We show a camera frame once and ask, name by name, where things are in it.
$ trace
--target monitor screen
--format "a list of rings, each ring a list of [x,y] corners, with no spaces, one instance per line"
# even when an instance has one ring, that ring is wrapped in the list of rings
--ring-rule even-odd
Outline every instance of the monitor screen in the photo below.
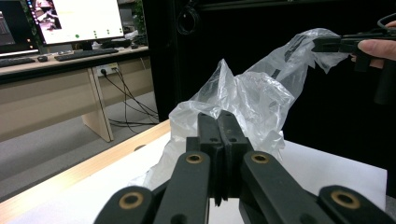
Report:
[[[123,36],[116,0],[25,0],[43,46]]]
[[[0,58],[39,54],[20,1],[0,1]]]

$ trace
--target finger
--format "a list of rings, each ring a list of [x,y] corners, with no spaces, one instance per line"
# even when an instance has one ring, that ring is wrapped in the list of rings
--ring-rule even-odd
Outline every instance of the finger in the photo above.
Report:
[[[358,48],[377,58],[385,58],[396,61],[396,41],[367,39],[358,44]]]
[[[350,58],[350,61],[356,62],[356,57]],[[372,59],[370,61],[370,66],[376,67],[376,68],[382,68],[384,66],[384,60],[382,59]]]
[[[390,23],[385,25],[386,27],[396,27],[396,21],[391,21]]]

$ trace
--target clear plastic bag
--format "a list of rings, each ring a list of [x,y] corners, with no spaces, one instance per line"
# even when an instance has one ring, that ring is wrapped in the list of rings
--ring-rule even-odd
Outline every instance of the clear plastic bag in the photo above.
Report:
[[[232,112],[255,150],[268,152],[282,161],[280,150],[285,142],[281,129],[303,90],[308,66],[318,64],[328,73],[348,56],[311,51],[315,38],[329,35],[337,36],[321,28],[300,33],[237,76],[221,60],[206,84],[169,114],[171,139],[160,161],[149,170],[144,186],[155,189],[171,177],[178,157],[186,151],[186,138],[197,135],[200,112],[215,119],[221,110]]]

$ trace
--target black cable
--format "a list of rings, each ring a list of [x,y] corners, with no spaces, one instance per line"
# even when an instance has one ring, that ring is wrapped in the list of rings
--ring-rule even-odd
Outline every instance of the black cable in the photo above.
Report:
[[[140,126],[144,126],[144,125],[156,125],[156,124],[158,124],[158,122],[154,122],[154,121],[151,120],[151,117],[153,117],[153,118],[155,118],[155,119],[158,119],[158,113],[155,112],[154,110],[150,109],[148,106],[146,106],[146,105],[140,103],[138,100],[136,100],[136,98],[134,98],[134,96],[132,95],[132,93],[131,93],[131,91],[129,90],[128,86],[126,85],[125,80],[124,80],[124,77],[123,77],[122,73],[120,72],[120,70],[119,70],[118,68],[113,68],[113,70],[117,72],[117,74],[118,74],[118,76],[119,76],[119,78],[120,78],[120,80],[121,80],[121,82],[122,82],[123,90],[108,78],[108,76],[106,75],[106,70],[102,69],[102,70],[101,70],[101,73],[104,75],[104,77],[105,77],[113,86],[115,86],[117,89],[119,89],[119,90],[124,94],[124,106],[125,106],[124,117],[125,117],[125,121],[118,121],[118,120],[110,119],[110,121],[111,121],[110,124],[111,124],[111,125],[114,125],[114,126],[118,126],[118,127],[128,127],[128,128],[131,130],[131,132],[136,133],[136,134],[138,134],[138,132],[134,131],[132,128],[134,128],[134,127],[140,127]],[[142,110],[143,110],[144,112],[141,111],[141,110],[138,110],[138,109],[136,109],[136,108],[134,108],[134,107],[132,107],[132,106],[130,106],[130,105],[127,103],[127,97],[133,99],[133,100],[142,108]],[[135,111],[138,111],[138,112],[140,112],[140,113],[143,113],[143,114],[148,115],[148,118],[151,120],[151,123],[141,123],[141,122],[130,122],[130,121],[128,121],[127,113],[126,113],[126,111],[127,111],[126,106],[131,107],[131,108],[132,108],[133,110],[135,110]],[[152,114],[150,114],[150,113],[146,110],[146,108],[149,109],[151,112],[156,113],[157,115],[152,115]]]
[[[201,17],[195,10],[198,0],[190,0],[177,16],[177,31],[181,35],[192,35],[201,28]]]
[[[131,99],[133,99],[134,101],[136,101],[136,103],[137,104],[139,104],[139,105],[143,105],[143,104],[141,104],[139,101],[137,101],[133,96],[132,96],[132,94],[131,95],[129,95],[127,92],[125,92],[125,91],[123,91],[120,87],[118,87],[114,82],[112,82],[107,76],[105,76],[105,78],[107,79],[107,81],[109,81],[114,87],[116,87],[117,89],[119,89],[119,91],[121,91],[124,95],[127,95],[128,97],[130,97]],[[141,111],[141,110],[138,110],[138,109],[136,109],[136,108],[134,108],[134,107],[132,107],[132,106],[130,106],[130,105],[128,105],[130,108],[132,108],[133,110],[135,110],[135,111],[137,111],[137,112],[140,112],[140,113],[142,113],[142,114],[147,114],[147,112],[143,112],[143,111]]]
[[[122,73],[120,72],[120,70],[119,70],[118,68],[116,68],[115,71],[119,74],[119,77],[120,77],[121,82],[123,83],[124,89],[126,88],[126,90],[128,90],[129,96],[131,96],[131,98],[140,106],[140,108],[142,108],[142,109],[145,111],[145,114],[147,114],[148,116],[152,116],[152,117],[155,118],[155,119],[158,119],[158,113],[157,113],[157,112],[155,112],[154,110],[150,109],[148,106],[146,106],[146,105],[140,103],[138,100],[136,100],[136,98],[134,98],[134,96],[132,95],[132,93],[131,93],[131,91],[129,90],[128,86],[126,85],[126,83],[125,83],[125,81],[124,81],[124,79],[123,79],[123,75],[122,75]],[[145,108],[148,109],[148,110],[150,110],[151,112],[157,114],[157,115],[152,115],[152,114],[150,114]]]
[[[395,27],[387,27],[386,24],[384,24],[384,21],[388,21],[389,19],[392,19],[393,21],[396,19],[396,13],[390,14],[386,17],[381,18],[380,20],[378,20],[378,22],[376,23],[379,27],[381,27],[382,29],[385,29],[387,31],[392,31],[392,32],[396,32],[396,28]]]

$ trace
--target desk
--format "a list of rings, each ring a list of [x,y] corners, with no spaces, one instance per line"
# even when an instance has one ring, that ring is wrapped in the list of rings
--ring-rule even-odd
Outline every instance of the desk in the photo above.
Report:
[[[139,182],[137,177],[158,162],[169,132],[167,120],[0,203],[0,223],[93,223],[112,194]],[[316,193],[317,188],[340,184],[385,210],[385,170],[288,141],[282,155],[284,167],[306,190]],[[224,209],[237,209],[235,203],[230,200],[219,208],[211,203],[209,223],[241,223],[239,212],[221,215]],[[219,217],[221,222],[210,221]]]
[[[82,116],[84,123],[107,142],[113,134],[106,106],[124,100],[124,94],[98,77],[95,66],[118,63],[133,96],[153,91],[147,47],[115,54],[58,62],[4,67],[0,72],[0,141]],[[117,74],[109,75],[122,87]]]

